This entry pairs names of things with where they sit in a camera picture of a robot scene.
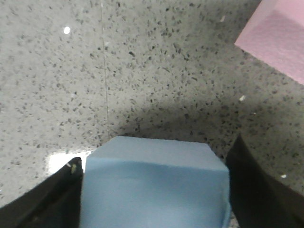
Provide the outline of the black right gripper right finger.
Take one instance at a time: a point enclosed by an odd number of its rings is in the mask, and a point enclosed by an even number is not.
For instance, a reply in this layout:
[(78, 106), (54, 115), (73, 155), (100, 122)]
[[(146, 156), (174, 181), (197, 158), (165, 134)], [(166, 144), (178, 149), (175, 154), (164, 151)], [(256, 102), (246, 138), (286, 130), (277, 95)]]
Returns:
[(304, 197), (268, 175), (239, 135), (226, 157), (230, 204), (242, 228), (302, 228)]

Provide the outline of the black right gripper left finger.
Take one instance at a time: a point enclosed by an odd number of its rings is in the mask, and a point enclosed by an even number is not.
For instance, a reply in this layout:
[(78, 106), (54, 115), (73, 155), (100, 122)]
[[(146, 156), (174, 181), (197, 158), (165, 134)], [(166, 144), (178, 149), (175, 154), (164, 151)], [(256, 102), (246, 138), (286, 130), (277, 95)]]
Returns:
[(83, 182), (75, 157), (55, 174), (0, 209), (2, 228), (77, 228)]

